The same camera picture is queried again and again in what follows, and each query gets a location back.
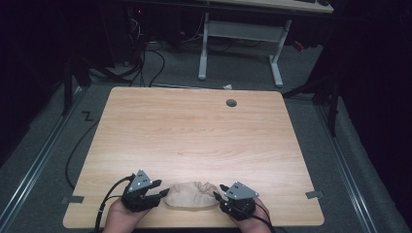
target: hand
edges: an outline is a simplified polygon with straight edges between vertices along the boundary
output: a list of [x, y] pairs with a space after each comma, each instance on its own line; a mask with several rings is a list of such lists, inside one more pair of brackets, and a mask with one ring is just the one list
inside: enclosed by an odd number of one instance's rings
[[149, 212], [132, 213], [121, 202], [116, 200], [109, 209], [107, 214], [106, 226], [104, 233], [130, 233], [134, 230], [137, 223]]
[[[265, 219], [267, 222], [270, 222], [269, 216], [270, 213], [267, 208], [263, 205], [263, 203], [258, 198], [254, 198], [255, 203], [257, 204], [257, 208], [253, 213], [254, 216], [259, 216]], [[245, 220], [238, 221], [233, 217], [230, 219], [239, 227], [242, 233], [270, 233], [271, 229], [269, 226], [266, 225], [263, 221], [256, 219], [256, 218], [248, 218]]]

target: cable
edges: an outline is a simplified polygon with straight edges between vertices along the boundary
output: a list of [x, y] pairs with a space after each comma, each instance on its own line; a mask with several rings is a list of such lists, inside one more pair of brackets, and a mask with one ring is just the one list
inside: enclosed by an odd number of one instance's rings
[[252, 217], [252, 218], [255, 218], [255, 219], [257, 219], [257, 220], [262, 221], [264, 224], [266, 224], [266, 225], [267, 225], [267, 227], [269, 227], [270, 232], [272, 232], [272, 233], [276, 233], [276, 232], [275, 232], [275, 228], [273, 228], [272, 224], [271, 224], [269, 221], [267, 221], [267, 220], [263, 219], [263, 218], [262, 218], [262, 217], [260, 217], [260, 216], [254, 216], [254, 215], [251, 215], [251, 217]]
[[103, 199], [102, 204], [100, 205], [99, 211], [97, 212], [96, 222], [95, 222], [95, 224], [94, 224], [94, 232], [95, 232], [95, 233], [99, 232], [100, 221], [101, 221], [101, 218], [102, 218], [102, 216], [103, 216], [103, 211], [104, 211], [104, 208], [106, 207], [106, 202], [107, 202], [107, 200], [109, 200], [110, 198], [116, 197], [116, 196], [110, 196], [110, 194], [112, 194], [113, 190], [115, 190], [115, 188], [116, 188], [119, 184], [121, 184], [121, 183], [123, 183], [123, 182], [126, 182], [126, 181], [130, 181], [130, 182], [131, 182], [131, 181], [134, 179], [134, 177], [135, 177], [135, 175], [131, 175], [131, 176], [129, 176], [129, 177], [125, 177], [125, 178], [121, 179], [120, 181], [116, 182], [116, 183], [112, 186], [112, 188], [110, 188], [110, 190], [107, 192], [105, 198]]
[[145, 66], [145, 63], [146, 63], [146, 47], [143, 50], [143, 66], [142, 66], [142, 70], [140, 71], [140, 82], [139, 82], [140, 87], [145, 87], [146, 86], [145, 79], [143, 78], [143, 67]]
[[134, 47], [134, 40], [133, 40], [133, 36], [131, 34], [133, 34], [134, 30], [136, 30], [136, 27], [139, 27], [139, 30], [137, 31], [137, 37], [136, 37], [136, 43], [139, 41], [140, 35], [141, 35], [141, 27], [138, 21], [136, 21], [135, 19], [131, 18], [130, 21], [134, 22], [134, 27], [131, 29], [130, 33], [129, 33], [129, 37], [130, 40], [132, 42], [132, 46]]
[[81, 139], [77, 142], [77, 144], [74, 146], [74, 148], [73, 148], [72, 151], [70, 152], [69, 158], [67, 159], [66, 168], [65, 168], [65, 170], [64, 170], [64, 174], [65, 174], [65, 176], [66, 176], [66, 181], [69, 183], [70, 187], [71, 187], [73, 190], [75, 189], [75, 186], [73, 185], [73, 183], [70, 181], [70, 178], [69, 178], [69, 164], [70, 164], [70, 161], [72, 160], [73, 154], [75, 153], [77, 147], [80, 145], [80, 143], [82, 142], [82, 140], [86, 137], [86, 135], [88, 134], [88, 132], [90, 132], [91, 129], [92, 129], [94, 126], [97, 125], [97, 123], [98, 123], [99, 121], [100, 121], [100, 119], [98, 119], [96, 122], [94, 122], [94, 123], [90, 126], [90, 128], [86, 131], [86, 133], [82, 136], [82, 138], [81, 138]]
[[110, 196], [110, 197], [108, 198], [108, 200], [109, 200], [109, 199], [112, 199], [112, 198], [115, 198], [115, 197], [121, 198], [121, 195]]
[[143, 58], [143, 60], [142, 60], [142, 58], [139, 57], [139, 62], [141, 64], [140, 67], [139, 67], [139, 70], [137, 71], [136, 75], [131, 79], [131, 81], [129, 83], [129, 86], [133, 86], [134, 80], [136, 80], [136, 78], [139, 76], [139, 74], [142, 73], [143, 66], [145, 65], [145, 58]]
[[254, 45], [248, 45], [248, 44], [245, 44], [245, 43], [235, 41], [235, 42], [233, 42], [233, 45], [247, 47], [247, 48], [255, 48], [255, 47], [259, 47], [259, 46], [264, 46], [268, 43], [269, 42], [259, 41], [259, 42], [256, 42]]
[[[260, 205], [260, 204], [258, 204], [258, 203], [255, 203], [257, 206], [259, 206], [263, 211], [264, 211], [264, 213], [266, 214], [266, 216], [267, 216], [267, 218], [269, 219], [269, 224], [268, 224], [268, 226], [269, 226], [269, 228], [270, 229], [272, 229], [273, 228], [273, 224], [272, 224], [272, 221], [270, 221], [270, 215], [269, 215], [269, 213]], [[283, 232], [285, 232], [285, 233], [288, 233], [288, 231], [287, 230], [285, 230], [285, 228], [283, 228], [283, 227], [278, 227], [278, 229], [280, 229], [281, 231], [283, 231]]]
[[210, 48], [210, 46], [208, 46], [208, 50], [210, 50], [210, 51], [215, 51], [215, 52], [224, 52], [224, 51], [226, 51], [226, 50], [229, 50], [229, 49], [232, 47], [232, 45], [233, 45], [233, 40], [230, 39], [230, 38], [220, 38], [220, 40], [223, 41], [223, 43], [220, 43], [218, 46], [221, 46], [221, 45], [223, 45], [223, 44], [225, 43], [225, 41], [228, 41], [228, 45], [226, 46], [226, 48], [224, 48], [224, 49], [222, 49], [222, 50], [212, 50], [212, 49]]
[[201, 42], [196, 43], [195, 46], [188, 46], [189, 43], [196, 42], [196, 41], [198, 41], [199, 39], [202, 39], [202, 37], [196, 38], [195, 40], [192, 40], [192, 41], [190, 41], [190, 42], [185, 42], [184, 44], [181, 43], [181, 46], [183, 46], [183, 47], [185, 47], [185, 48], [189, 48], [189, 49], [195, 49], [195, 48], [202, 47], [202, 43], [201, 43]]
[[197, 27], [197, 30], [194, 33], [194, 35], [192, 37], [190, 37], [189, 39], [185, 40], [185, 41], [181, 41], [181, 44], [186, 43], [186, 42], [195, 41], [195, 40], [198, 40], [198, 39], [203, 37], [203, 36], [199, 36], [199, 37], [195, 38], [199, 34], [200, 28], [202, 28], [202, 22], [203, 22], [204, 17], [205, 17], [205, 14], [203, 13], [202, 17], [200, 18], [199, 26]]
[[149, 87], [152, 87], [152, 84], [154, 83], [154, 81], [155, 81], [155, 79], [157, 78], [157, 76], [160, 75], [160, 73], [163, 71], [164, 65], [165, 65], [165, 63], [166, 63], [166, 61], [164, 60], [164, 57], [163, 57], [160, 53], [158, 53], [158, 52], [155, 51], [155, 50], [151, 50], [151, 52], [154, 52], [154, 53], [156, 53], [157, 55], [159, 55], [159, 56], [161, 57], [161, 59], [163, 60], [163, 64], [161, 65], [160, 71], [152, 78], [151, 82], [149, 83]]

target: wooden table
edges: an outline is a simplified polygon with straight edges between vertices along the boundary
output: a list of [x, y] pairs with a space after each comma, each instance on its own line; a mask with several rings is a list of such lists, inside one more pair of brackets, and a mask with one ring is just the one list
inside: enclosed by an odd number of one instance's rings
[[[260, 194], [274, 225], [324, 222], [318, 200], [305, 195], [314, 187], [279, 92], [115, 87], [74, 191], [85, 199], [69, 204], [64, 225], [92, 228], [107, 191], [139, 169], [163, 180], [148, 194], [174, 183], [239, 181]], [[179, 210], [163, 201], [138, 225], [232, 226], [218, 206]]]

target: fabric cloth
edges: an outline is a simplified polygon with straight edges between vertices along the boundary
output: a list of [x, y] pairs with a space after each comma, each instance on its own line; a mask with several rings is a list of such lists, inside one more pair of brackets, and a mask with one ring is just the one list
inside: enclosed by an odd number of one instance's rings
[[220, 193], [219, 189], [211, 183], [176, 183], [170, 187], [164, 201], [172, 207], [205, 208], [219, 203], [215, 199], [214, 191]]

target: black cable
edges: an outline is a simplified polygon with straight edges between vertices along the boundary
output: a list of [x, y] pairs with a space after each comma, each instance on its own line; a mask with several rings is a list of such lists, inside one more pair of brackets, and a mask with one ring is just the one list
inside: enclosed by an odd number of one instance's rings
[[130, 80], [129, 86], [133, 86], [133, 83], [136, 80], [136, 78], [142, 73], [143, 66], [145, 65], [145, 61], [144, 61], [144, 59], [139, 57], [139, 62], [141, 64], [140, 68], [139, 68], [139, 71], [137, 71], [136, 75]]
[[96, 122], [94, 122], [90, 128], [86, 131], [86, 133], [82, 136], [82, 138], [77, 142], [77, 144], [74, 146], [74, 148], [72, 149], [72, 151], [70, 152], [69, 158], [67, 159], [66, 162], [66, 168], [64, 170], [64, 174], [66, 176], [66, 181], [69, 183], [70, 187], [74, 190], [75, 186], [73, 185], [73, 183], [70, 181], [69, 178], [69, 164], [70, 161], [72, 160], [73, 154], [75, 153], [77, 147], [80, 145], [80, 143], [82, 142], [82, 140], [86, 137], [86, 135], [91, 131], [91, 129], [97, 125], [97, 123], [100, 121], [100, 119], [98, 119]]
[[110, 198], [115, 197], [115, 196], [110, 196], [110, 194], [112, 194], [113, 190], [115, 190], [115, 188], [116, 188], [119, 184], [121, 184], [121, 183], [123, 183], [123, 182], [126, 182], [126, 181], [130, 181], [130, 182], [131, 182], [131, 181], [134, 179], [134, 177], [135, 177], [135, 175], [131, 175], [131, 176], [129, 176], [129, 177], [125, 177], [125, 178], [121, 179], [120, 181], [116, 182], [116, 183], [110, 188], [110, 190], [107, 192], [105, 198], [103, 199], [102, 204], [100, 205], [99, 211], [97, 212], [96, 222], [95, 222], [95, 224], [94, 224], [94, 232], [95, 232], [95, 233], [99, 232], [99, 229], [100, 229], [100, 221], [101, 221], [101, 219], [102, 219], [103, 211], [104, 211], [104, 208], [106, 207], [106, 202], [107, 202], [107, 200], [109, 200]]
[[151, 52], [154, 52], [154, 53], [156, 53], [157, 55], [159, 55], [159, 56], [161, 57], [161, 59], [163, 60], [163, 64], [161, 65], [160, 71], [152, 78], [151, 82], [149, 83], [149, 87], [152, 87], [152, 84], [154, 83], [154, 81], [155, 81], [155, 79], [158, 77], [158, 75], [160, 75], [160, 73], [163, 71], [164, 65], [165, 65], [165, 63], [166, 63], [166, 61], [164, 60], [164, 57], [163, 57], [160, 53], [158, 53], [158, 52], [155, 51], [155, 50], [151, 50]]
[[[259, 206], [263, 211], [264, 211], [264, 213], [266, 214], [266, 216], [267, 216], [267, 218], [269, 219], [269, 225], [270, 225], [270, 229], [271, 228], [273, 228], [273, 224], [272, 224], [272, 221], [270, 221], [270, 215], [269, 215], [269, 213], [260, 205], [260, 204], [258, 204], [258, 203], [255, 203], [257, 206]], [[288, 231], [287, 230], [285, 230], [285, 228], [283, 228], [283, 227], [277, 227], [278, 229], [280, 229], [281, 231], [283, 231], [283, 232], [285, 232], [285, 233], [288, 233]]]
[[112, 199], [112, 198], [115, 198], [115, 197], [121, 197], [121, 195], [110, 196], [110, 197], [108, 198], [108, 200], [109, 200], [109, 199]]
[[196, 39], [193, 39], [188, 42], [181, 43], [180, 45], [189, 49], [196, 49], [199, 48], [203, 45], [203, 41], [199, 41], [200, 39], [203, 39], [203, 37], [198, 37]]
[[233, 42], [233, 45], [241, 46], [241, 47], [247, 47], [247, 48], [256, 48], [256, 47], [259, 47], [259, 46], [264, 46], [266, 44], [268, 44], [268, 42], [264, 42], [264, 41], [256, 42], [254, 45], [248, 45], [248, 44], [240, 43], [240, 42], [236, 42], [236, 41]]
[[[143, 67], [145, 66], [146, 63], [146, 48], [143, 50]], [[140, 87], [145, 87], [145, 78], [143, 78], [143, 67], [142, 70], [140, 71], [140, 82], [139, 82], [139, 86]]]
[[260, 216], [251, 215], [251, 217], [252, 217], [252, 218], [255, 218], [255, 219], [257, 219], [257, 220], [262, 221], [264, 224], [267, 225], [267, 227], [269, 227], [270, 232], [276, 233], [276, 232], [275, 232], [275, 228], [273, 228], [272, 224], [271, 224], [269, 221], [265, 220], [264, 218], [262, 218], [262, 217], [260, 217]]
[[[223, 45], [225, 39], [226, 39], [226, 38], [222, 39], [223, 43], [220, 43], [218, 46]], [[224, 48], [224, 49], [222, 49], [222, 50], [212, 50], [212, 49], [210, 48], [210, 46], [208, 46], [208, 50], [210, 50], [210, 51], [215, 51], [215, 52], [224, 52], [224, 51], [226, 51], [226, 50], [229, 50], [229, 49], [232, 47], [232, 45], [233, 45], [233, 40], [232, 40], [232, 39], [227, 39], [227, 40], [228, 40], [228, 45], [226, 46], [226, 48]]]
[[[141, 25], [135, 20], [135, 19], [133, 19], [136, 23], [137, 23], [137, 25], [136, 26], [139, 26], [139, 31], [140, 31], [140, 27], [141, 27]], [[143, 33], [142, 35], [140, 35], [140, 33], [139, 33], [139, 35], [138, 35], [138, 37], [137, 37], [137, 40], [136, 40], [136, 43], [134, 43], [134, 41], [133, 41], [133, 45], [132, 45], [132, 54], [131, 54], [131, 57], [130, 57], [130, 60], [136, 60], [136, 62], [135, 62], [135, 64], [134, 64], [134, 66], [130, 69], [130, 70], [128, 70], [128, 71], [125, 71], [124, 73], [121, 73], [121, 74], [115, 74], [115, 73], [113, 73], [113, 72], [111, 72], [110, 70], [108, 70], [108, 69], [106, 69], [105, 67], [100, 67], [100, 66], [98, 66], [98, 65], [96, 65], [96, 64], [93, 64], [91, 61], [88, 61], [88, 60], [86, 60], [84, 57], [80, 57], [80, 59], [89, 67], [89, 68], [94, 68], [96, 71], [98, 71], [99, 73], [101, 73], [102, 75], [98, 75], [98, 74], [96, 74], [96, 73], [94, 73], [94, 72], [91, 72], [91, 71], [89, 71], [89, 73], [92, 75], [92, 76], [94, 76], [94, 77], [96, 77], [96, 78], [98, 78], [98, 79], [111, 79], [111, 80], [113, 80], [113, 81], [115, 81], [115, 82], [118, 82], [118, 83], [129, 83], [129, 86], [131, 86], [131, 81], [129, 81], [129, 80], [126, 80], [126, 79], [124, 79], [124, 77], [127, 77], [127, 76], [130, 76], [130, 75], [132, 75], [132, 74], [134, 74], [134, 73], [136, 73], [136, 75], [135, 75], [135, 77], [137, 77], [138, 75], [139, 75], [139, 72], [141, 71], [141, 69], [143, 68], [143, 64], [142, 64], [142, 59], [141, 59], [141, 57], [140, 57], [140, 51], [141, 50], [145, 50], [146, 49], [146, 44], [145, 43], [141, 43], [141, 44], [139, 44], [139, 41], [142, 41], [142, 42], [144, 42], [145, 41], [145, 38], [146, 38], [146, 34], [145, 33]]]
[[182, 46], [185, 46], [185, 43], [192, 42], [192, 41], [197, 41], [197, 40], [203, 38], [203, 36], [198, 36], [198, 37], [196, 38], [196, 36], [197, 36], [197, 35], [199, 34], [199, 32], [200, 32], [200, 29], [202, 28], [203, 18], [205, 18], [205, 14], [204, 14], [204, 13], [202, 14], [202, 16], [201, 16], [201, 18], [200, 18], [199, 26], [197, 27], [197, 30], [196, 30], [196, 32], [194, 33], [194, 35], [191, 36], [191, 37], [189, 37], [187, 40], [181, 41], [180, 44], [181, 44]]

